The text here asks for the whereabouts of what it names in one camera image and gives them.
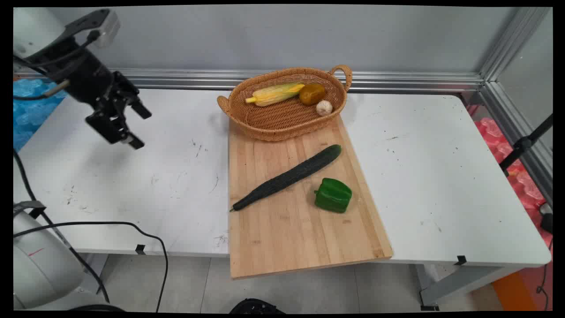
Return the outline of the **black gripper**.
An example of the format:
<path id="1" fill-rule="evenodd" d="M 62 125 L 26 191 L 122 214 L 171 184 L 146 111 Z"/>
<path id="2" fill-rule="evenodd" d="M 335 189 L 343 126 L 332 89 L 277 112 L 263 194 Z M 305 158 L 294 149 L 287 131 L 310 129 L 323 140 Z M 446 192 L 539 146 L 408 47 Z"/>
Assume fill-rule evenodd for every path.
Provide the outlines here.
<path id="1" fill-rule="evenodd" d="M 86 117 L 90 125 L 109 144 L 121 142 L 134 149 L 145 143 L 126 123 L 125 109 L 130 106 L 142 119 L 152 116 L 139 98 L 139 89 L 121 72 L 110 71 L 90 50 L 78 44 L 58 44 L 41 50 L 42 68 L 53 81 L 68 80 L 69 95 L 93 109 Z"/>

